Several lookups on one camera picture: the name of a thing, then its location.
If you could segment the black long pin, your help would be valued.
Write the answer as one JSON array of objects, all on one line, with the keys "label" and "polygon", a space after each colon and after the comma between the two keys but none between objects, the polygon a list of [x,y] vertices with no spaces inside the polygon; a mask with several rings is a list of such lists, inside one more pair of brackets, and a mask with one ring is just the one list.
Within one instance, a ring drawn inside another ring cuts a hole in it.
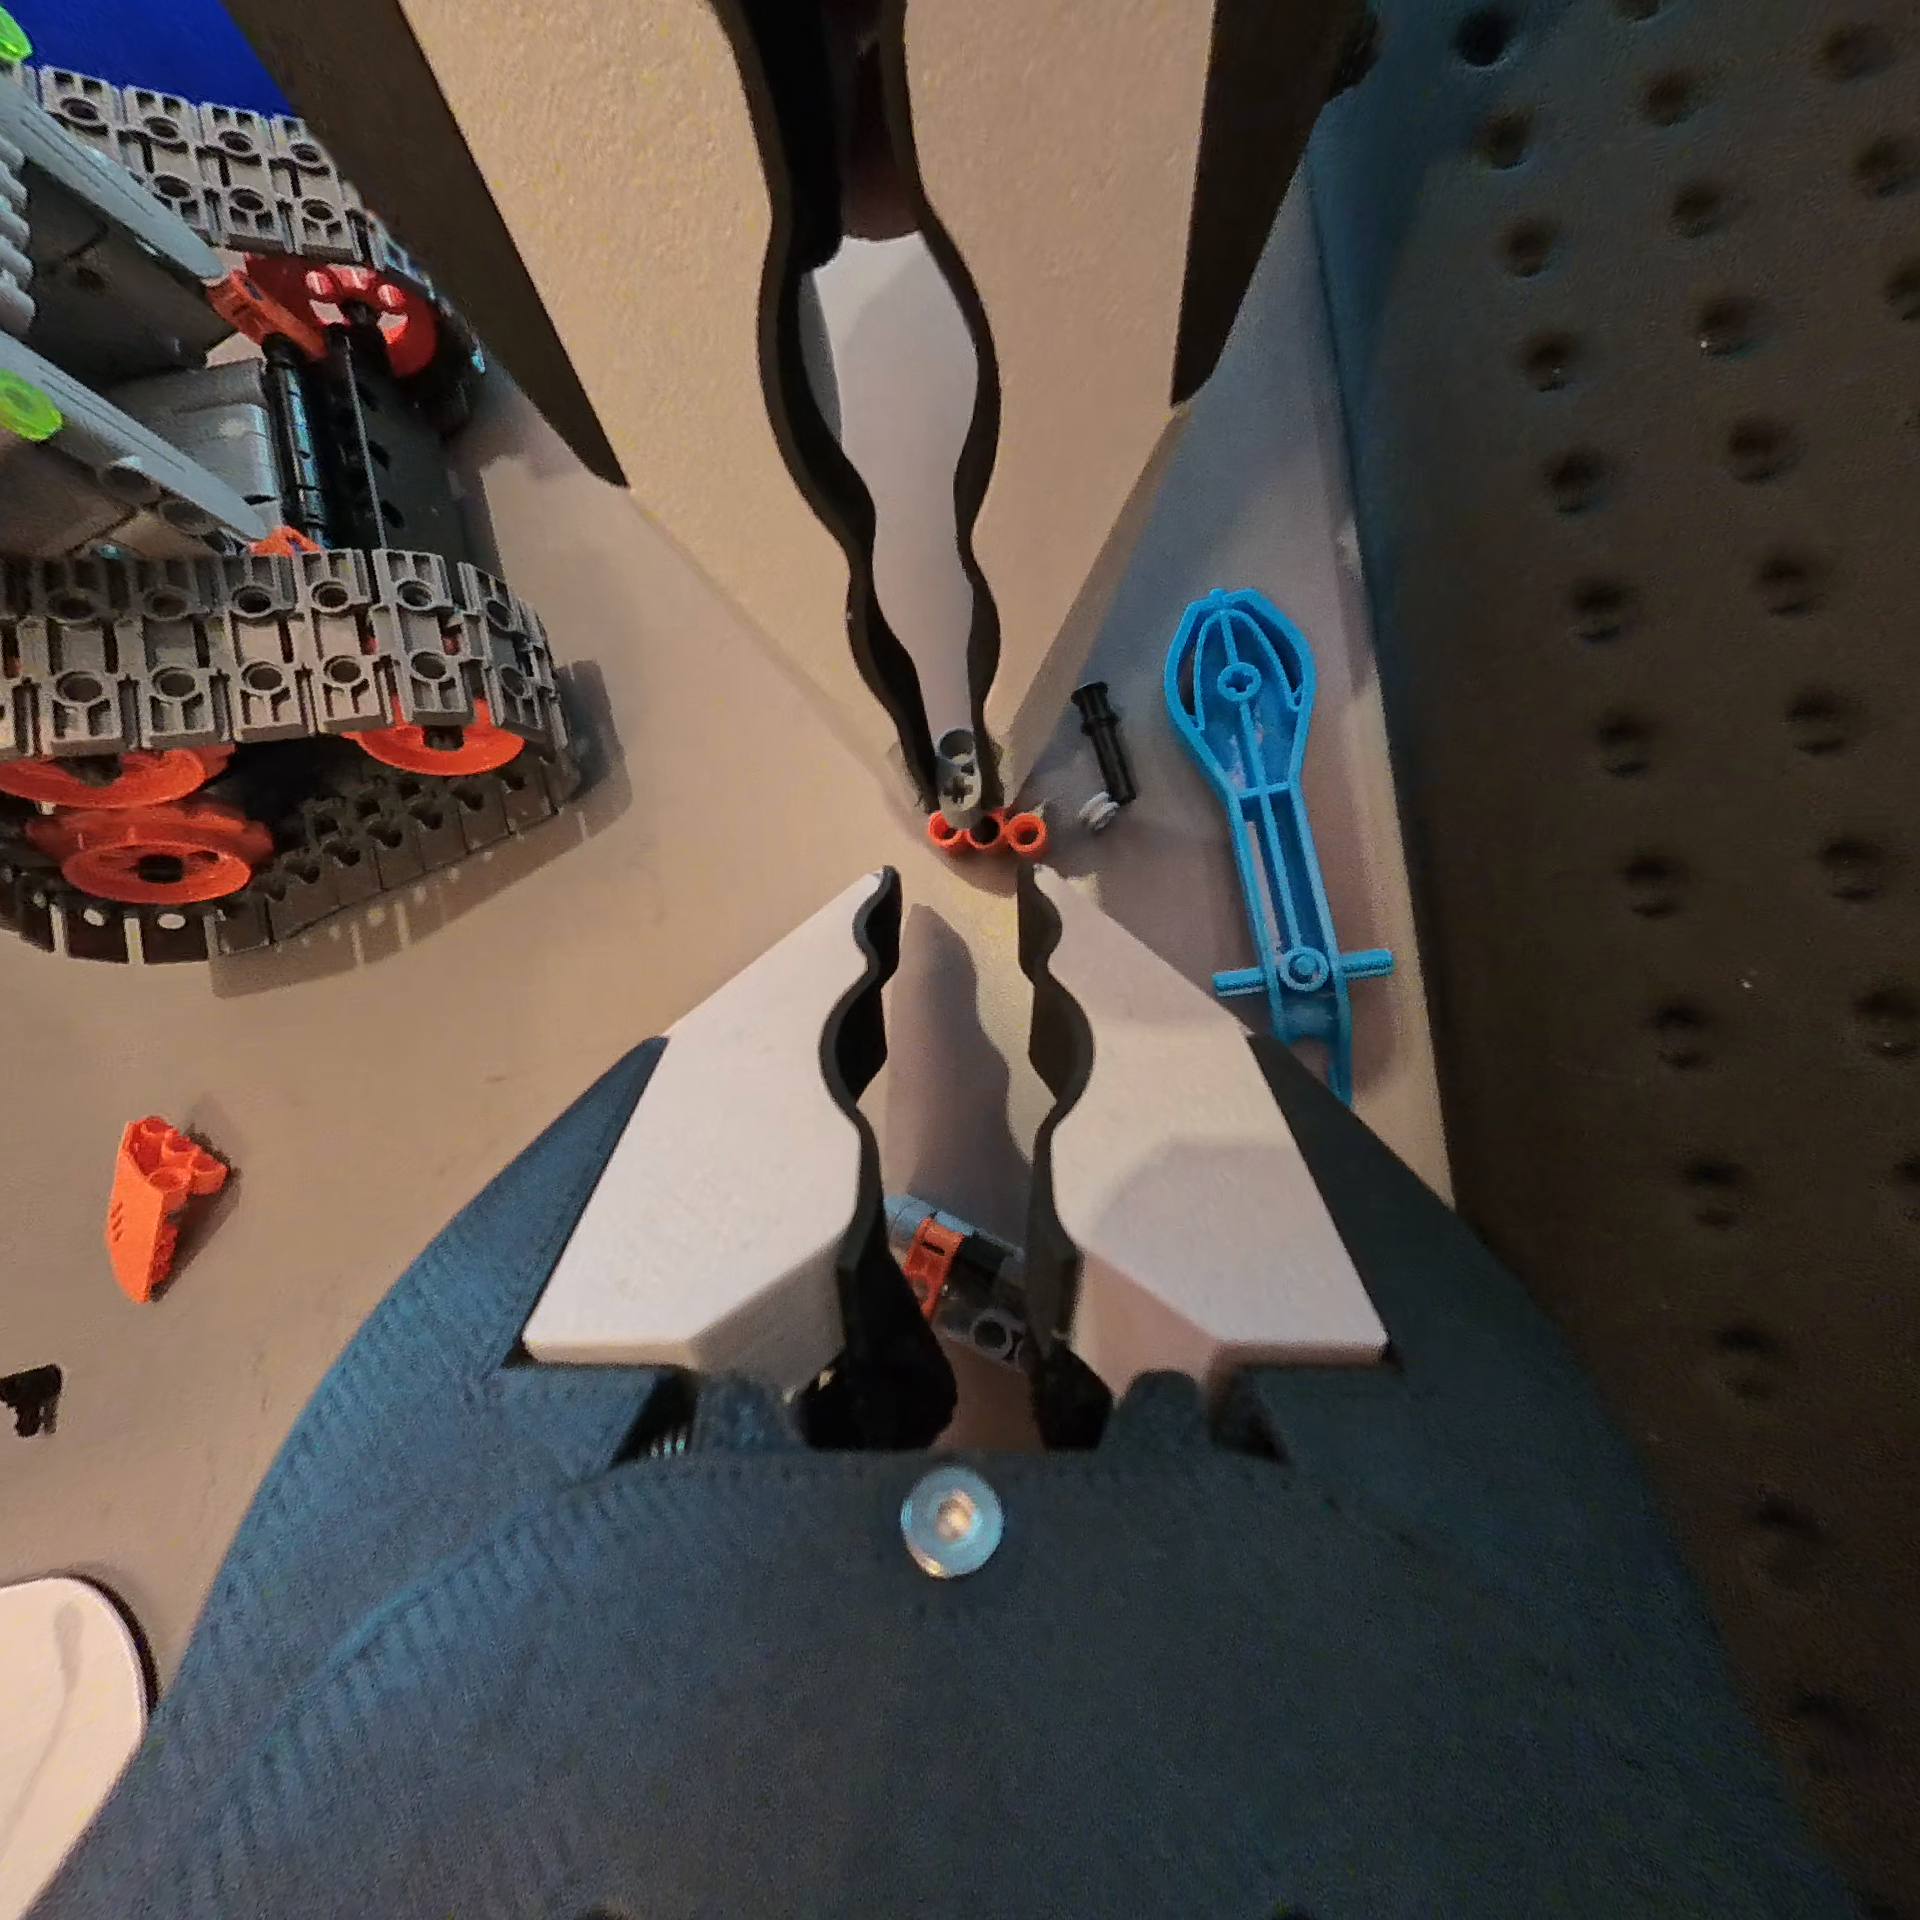
[{"label": "black long pin", "polygon": [[1091,740],[1102,774],[1102,793],[1109,804],[1131,806],[1136,798],[1136,780],[1131,754],[1122,739],[1122,720],[1112,705],[1106,680],[1089,680],[1072,689],[1083,737]]}]

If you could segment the blue storage bin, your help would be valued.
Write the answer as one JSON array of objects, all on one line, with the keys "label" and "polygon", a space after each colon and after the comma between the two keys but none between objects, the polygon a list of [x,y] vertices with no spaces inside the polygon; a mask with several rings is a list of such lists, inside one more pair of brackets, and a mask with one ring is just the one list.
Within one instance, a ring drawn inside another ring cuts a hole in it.
[{"label": "blue storage bin", "polygon": [[32,58],[119,86],[293,112],[225,2],[5,2]]}]

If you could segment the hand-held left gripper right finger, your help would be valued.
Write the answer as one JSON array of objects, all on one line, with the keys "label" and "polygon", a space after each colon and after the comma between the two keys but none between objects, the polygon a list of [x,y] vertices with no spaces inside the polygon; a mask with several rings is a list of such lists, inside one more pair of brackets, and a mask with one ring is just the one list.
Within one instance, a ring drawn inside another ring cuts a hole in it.
[{"label": "hand-held left gripper right finger", "polygon": [[1147,1375],[1218,1404],[1271,1367],[1366,1370],[1387,1331],[1257,1038],[1052,868],[1019,879],[1030,1151],[1023,1302],[1044,1436]]}]

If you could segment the white book stand base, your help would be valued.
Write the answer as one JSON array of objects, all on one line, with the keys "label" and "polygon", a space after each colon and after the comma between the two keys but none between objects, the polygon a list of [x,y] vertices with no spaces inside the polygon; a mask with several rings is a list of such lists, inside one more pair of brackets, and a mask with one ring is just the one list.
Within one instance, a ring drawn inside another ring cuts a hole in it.
[{"label": "white book stand base", "polygon": [[5,1901],[27,1905],[145,1737],[151,1676],[121,1601],[80,1575],[2,1588]]}]

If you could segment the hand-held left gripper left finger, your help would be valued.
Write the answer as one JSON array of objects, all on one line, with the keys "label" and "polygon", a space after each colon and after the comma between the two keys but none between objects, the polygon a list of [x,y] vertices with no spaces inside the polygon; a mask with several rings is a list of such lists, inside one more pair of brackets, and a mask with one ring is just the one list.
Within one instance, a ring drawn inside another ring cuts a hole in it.
[{"label": "hand-held left gripper left finger", "polygon": [[858,876],[675,1021],[523,1330],[547,1365],[801,1393],[900,1441],[900,1272],[859,1108],[889,1056],[900,874]]}]

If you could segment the black dimpled pad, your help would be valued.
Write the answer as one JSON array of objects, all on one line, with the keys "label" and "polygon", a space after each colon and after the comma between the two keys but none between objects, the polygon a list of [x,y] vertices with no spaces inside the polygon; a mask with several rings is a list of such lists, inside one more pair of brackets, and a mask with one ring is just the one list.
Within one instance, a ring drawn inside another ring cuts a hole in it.
[{"label": "black dimpled pad", "polygon": [[1379,3],[1312,146],[1457,1198],[1915,1916],[1915,3]]}]

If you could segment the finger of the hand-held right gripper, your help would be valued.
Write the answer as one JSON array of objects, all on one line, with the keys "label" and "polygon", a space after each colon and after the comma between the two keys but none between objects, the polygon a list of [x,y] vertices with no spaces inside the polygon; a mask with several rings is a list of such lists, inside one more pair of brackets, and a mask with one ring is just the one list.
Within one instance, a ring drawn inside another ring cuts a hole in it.
[{"label": "finger of the hand-held right gripper", "polygon": [[1163,485],[1212,2],[912,2],[921,183],[972,275],[1001,424],[972,553],[985,720],[1023,783]]},{"label": "finger of the hand-held right gripper", "polygon": [[637,504],[931,806],[878,507],[818,393],[851,101],[831,6],[403,11]]}]

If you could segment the grey brick assembly orange beam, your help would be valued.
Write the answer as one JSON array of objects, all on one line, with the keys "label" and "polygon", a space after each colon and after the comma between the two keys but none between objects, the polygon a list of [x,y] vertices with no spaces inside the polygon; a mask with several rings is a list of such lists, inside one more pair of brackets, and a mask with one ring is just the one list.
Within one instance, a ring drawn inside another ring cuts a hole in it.
[{"label": "grey brick assembly orange beam", "polygon": [[1030,1324],[1021,1250],[908,1192],[886,1198],[886,1225],[890,1254],[938,1334],[1023,1370]]}]

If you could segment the light blue brick separator tool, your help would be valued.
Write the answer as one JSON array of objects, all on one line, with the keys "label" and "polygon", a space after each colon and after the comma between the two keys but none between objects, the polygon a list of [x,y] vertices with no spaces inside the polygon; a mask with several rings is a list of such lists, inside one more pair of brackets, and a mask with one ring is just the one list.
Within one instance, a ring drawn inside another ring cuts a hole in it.
[{"label": "light blue brick separator tool", "polygon": [[1192,601],[1163,664],[1163,698],[1230,827],[1254,962],[1212,976],[1228,999],[1258,996],[1281,1043],[1318,1043],[1328,1082],[1354,1100],[1353,983],[1387,976],[1387,947],[1346,950],[1304,798],[1314,709],[1304,627],[1257,588]]}]

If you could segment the orange wedge panel brick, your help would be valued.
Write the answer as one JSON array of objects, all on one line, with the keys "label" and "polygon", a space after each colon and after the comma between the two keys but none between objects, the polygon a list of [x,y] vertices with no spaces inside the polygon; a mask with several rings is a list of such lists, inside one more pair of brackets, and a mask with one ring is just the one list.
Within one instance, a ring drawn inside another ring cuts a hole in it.
[{"label": "orange wedge panel brick", "polygon": [[185,1214],[219,1193],[232,1168],[163,1117],[126,1122],[106,1211],[110,1265],[134,1302],[149,1302],[174,1272]]}]

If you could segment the partly built toy robot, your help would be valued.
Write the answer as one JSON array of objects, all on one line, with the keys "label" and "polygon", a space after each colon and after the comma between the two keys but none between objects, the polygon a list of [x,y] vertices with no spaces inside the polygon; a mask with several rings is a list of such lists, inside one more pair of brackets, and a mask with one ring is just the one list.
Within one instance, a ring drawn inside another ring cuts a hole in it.
[{"label": "partly built toy robot", "polygon": [[450,459],[465,315],[293,111],[5,3],[2,921],[263,951],[568,815],[535,608]]}]

